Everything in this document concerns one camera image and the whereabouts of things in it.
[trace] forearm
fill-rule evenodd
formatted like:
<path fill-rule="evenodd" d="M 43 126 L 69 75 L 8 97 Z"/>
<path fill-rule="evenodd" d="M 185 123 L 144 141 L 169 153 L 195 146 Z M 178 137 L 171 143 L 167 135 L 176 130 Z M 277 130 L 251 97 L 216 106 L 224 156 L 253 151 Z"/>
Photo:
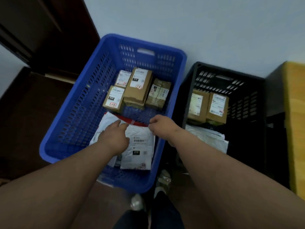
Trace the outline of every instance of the forearm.
<path fill-rule="evenodd" d="M 277 182 L 185 130 L 174 134 L 171 142 L 223 227 L 304 225 L 303 200 Z"/>
<path fill-rule="evenodd" d="M 0 188 L 4 228 L 67 228 L 111 159 L 97 143 Z"/>

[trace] blue plastic basket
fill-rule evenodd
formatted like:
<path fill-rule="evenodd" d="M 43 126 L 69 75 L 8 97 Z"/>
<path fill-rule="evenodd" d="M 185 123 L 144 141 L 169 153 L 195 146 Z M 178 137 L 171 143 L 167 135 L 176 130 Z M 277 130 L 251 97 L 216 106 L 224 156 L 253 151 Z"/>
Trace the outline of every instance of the blue plastic basket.
<path fill-rule="evenodd" d="M 183 51 L 116 34 L 101 38 L 82 73 L 40 144 L 42 159 L 55 163 L 89 145 L 106 109 L 102 107 L 110 85 L 120 70 L 136 67 L 153 71 L 154 77 L 170 81 L 172 90 L 162 111 L 125 107 L 123 116 L 145 124 L 156 114 L 172 116 L 186 63 Z M 102 181 L 130 192 L 144 193 L 153 185 L 165 141 L 156 141 L 150 171 L 120 170 L 106 166 Z"/>

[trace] dark pants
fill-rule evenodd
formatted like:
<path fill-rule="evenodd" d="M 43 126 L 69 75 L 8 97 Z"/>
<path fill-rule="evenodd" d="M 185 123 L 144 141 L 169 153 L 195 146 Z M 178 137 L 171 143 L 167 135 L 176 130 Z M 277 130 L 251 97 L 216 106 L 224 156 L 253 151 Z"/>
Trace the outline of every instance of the dark pants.
<path fill-rule="evenodd" d="M 151 229 L 184 229 L 180 213 L 169 200 L 168 196 L 160 191 L 152 204 Z M 147 229 L 148 217 L 144 211 L 128 210 L 116 222 L 113 229 Z"/>

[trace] floor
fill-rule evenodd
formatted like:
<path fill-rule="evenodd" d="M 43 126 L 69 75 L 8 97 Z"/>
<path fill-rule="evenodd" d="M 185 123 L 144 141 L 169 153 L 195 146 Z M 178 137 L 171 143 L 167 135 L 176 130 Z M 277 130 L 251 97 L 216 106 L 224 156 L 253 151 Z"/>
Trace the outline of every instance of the floor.
<path fill-rule="evenodd" d="M 36 74 L 17 77 L 0 100 L 0 178 L 12 180 L 48 165 L 39 156 L 39 145 L 71 88 Z M 169 198 L 185 228 L 216 228 L 188 175 L 173 173 Z M 96 182 L 72 228 L 112 228 L 129 204 L 124 190 Z"/>

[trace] small cardboard box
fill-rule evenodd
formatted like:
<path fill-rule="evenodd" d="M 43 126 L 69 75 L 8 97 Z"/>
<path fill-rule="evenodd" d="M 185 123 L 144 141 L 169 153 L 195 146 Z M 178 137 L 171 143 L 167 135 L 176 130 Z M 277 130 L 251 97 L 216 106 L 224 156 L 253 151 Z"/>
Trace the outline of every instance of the small cardboard box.
<path fill-rule="evenodd" d="M 144 104 L 140 104 L 140 103 L 137 103 L 137 102 L 134 102 L 134 101 L 127 101 L 127 102 L 124 102 L 124 103 L 127 107 L 134 107 L 134 108 L 138 108 L 140 110 L 145 110 Z"/>
<path fill-rule="evenodd" d="M 107 96 L 104 100 L 103 107 L 114 112 L 121 112 L 124 108 L 123 94 L 124 88 L 110 86 Z"/>
<path fill-rule="evenodd" d="M 193 90 L 188 119 L 199 123 L 206 122 L 209 97 L 210 94 L 208 92 Z"/>
<path fill-rule="evenodd" d="M 170 85 L 170 82 L 155 79 L 145 104 L 152 108 L 162 109 L 170 91 Z"/>
<path fill-rule="evenodd" d="M 124 102 L 144 104 L 152 79 L 152 71 L 135 67 L 124 92 Z"/>
<path fill-rule="evenodd" d="M 114 85 L 119 88 L 126 88 L 131 74 L 130 71 L 120 70 Z"/>
<path fill-rule="evenodd" d="M 207 121 L 212 125 L 222 125 L 227 122 L 229 97 L 210 93 Z"/>

